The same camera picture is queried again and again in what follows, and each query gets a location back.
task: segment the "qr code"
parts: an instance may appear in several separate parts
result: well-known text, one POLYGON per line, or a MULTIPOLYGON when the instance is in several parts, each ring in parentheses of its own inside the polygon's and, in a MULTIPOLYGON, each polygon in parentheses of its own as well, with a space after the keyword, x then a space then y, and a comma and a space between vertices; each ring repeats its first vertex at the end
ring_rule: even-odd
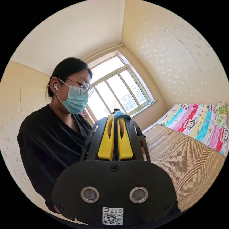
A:
POLYGON ((104 225, 123 225, 123 208, 103 208, 104 225))

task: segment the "window frame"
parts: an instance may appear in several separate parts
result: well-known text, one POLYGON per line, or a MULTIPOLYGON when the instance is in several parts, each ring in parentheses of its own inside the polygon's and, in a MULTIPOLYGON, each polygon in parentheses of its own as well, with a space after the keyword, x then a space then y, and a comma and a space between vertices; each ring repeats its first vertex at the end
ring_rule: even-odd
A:
POLYGON ((152 103, 152 100, 150 99, 149 95, 147 94, 146 90, 144 89, 144 87, 142 86, 142 84, 140 83, 139 79, 137 78, 137 76, 134 74, 134 72, 131 70, 131 68, 128 66, 128 64, 126 64, 124 62, 124 60, 118 55, 115 54, 112 57, 98 63, 97 65, 94 65, 91 70, 93 71, 93 68, 99 66, 100 64, 114 58, 114 57, 118 57, 119 60, 124 64, 124 66, 110 72, 109 74, 101 77, 100 79, 96 80, 95 82, 93 82, 91 84, 91 87, 94 88, 95 92, 98 94, 99 98, 101 99, 101 101, 103 102, 103 104, 105 105, 105 107, 107 108, 107 110, 110 112, 110 114, 113 112, 109 109, 109 107, 107 106, 106 102, 103 100, 102 96, 100 95, 99 91, 96 89, 96 86, 98 84, 100 84, 101 82, 105 82, 105 84, 108 86, 108 88, 110 89, 111 93, 114 95, 115 99, 117 100, 117 102, 120 104, 121 108, 124 110, 124 112, 126 114, 128 114, 129 116, 134 115, 135 113, 137 113, 138 111, 142 110, 144 107, 148 106, 149 104, 152 103), (131 88, 127 85, 127 83, 124 81, 123 77, 120 75, 120 72, 127 70, 129 72, 129 74, 131 75, 131 77, 133 78, 133 80, 135 81, 135 83, 137 84, 137 86, 139 87, 140 91, 142 92, 142 94, 144 95, 146 102, 144 102, 142 105, 138 102, 137 98, 135 97, 135 95, 133 94, 131 88), (126 88, 129 90, 131 96, 133 97, 133 99, 135 100, 136 104, 138 105, 137 108, 135 108, 134 110, 132 110, 131 112, 126 112, 125 108, 123 107, 121 101, 117 98, 116 94, 114 93, 114 91, 112 90, 112 88, 110 87, 110 85, 108 84, 107 80, 111 77, 113 77, 114 75, 118 75, 119 78, 122 80, 122 82, 124 83, 124 85, 126 86, 126 88))

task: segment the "bedsheet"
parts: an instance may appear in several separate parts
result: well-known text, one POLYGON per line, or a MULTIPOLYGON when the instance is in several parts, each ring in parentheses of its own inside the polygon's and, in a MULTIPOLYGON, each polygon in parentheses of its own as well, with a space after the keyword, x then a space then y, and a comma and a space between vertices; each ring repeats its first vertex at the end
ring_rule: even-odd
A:
POLYGON ((216 105, 175 104, 156 123, 144 130, 143 134, 156 124, 161 124, 204 143, 226 157, 229 149, 228 128, 216 126, 216 117, 216 105))

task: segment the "blue surgical mask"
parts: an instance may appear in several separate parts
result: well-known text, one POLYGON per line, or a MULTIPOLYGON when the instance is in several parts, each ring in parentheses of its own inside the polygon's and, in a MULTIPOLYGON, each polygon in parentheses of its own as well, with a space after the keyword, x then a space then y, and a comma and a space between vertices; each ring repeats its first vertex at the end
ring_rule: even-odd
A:
POLYGON ((67 86, 69 87, 68 98, 64 102, 62 102, 56 94, 57 98, 62 102, 62 104, 65 106, 65 108, 68 110, 70 114, 74 115, 82 112, 88 102, 88 91, 86 92, 83 88, 80 89, 79 87, 76 86, 69 86, 69 85, 67 86))

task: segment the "bamboo mat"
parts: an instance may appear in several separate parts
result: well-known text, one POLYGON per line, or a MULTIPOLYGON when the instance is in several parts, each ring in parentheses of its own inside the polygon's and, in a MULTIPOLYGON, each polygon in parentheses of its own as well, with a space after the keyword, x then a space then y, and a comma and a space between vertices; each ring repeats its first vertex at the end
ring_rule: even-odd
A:
POLYGON ((194 205, 218 176, 225 157, 200 141, 160 124, 146 134, 151 161, 171 177, 181 211, 194 205))

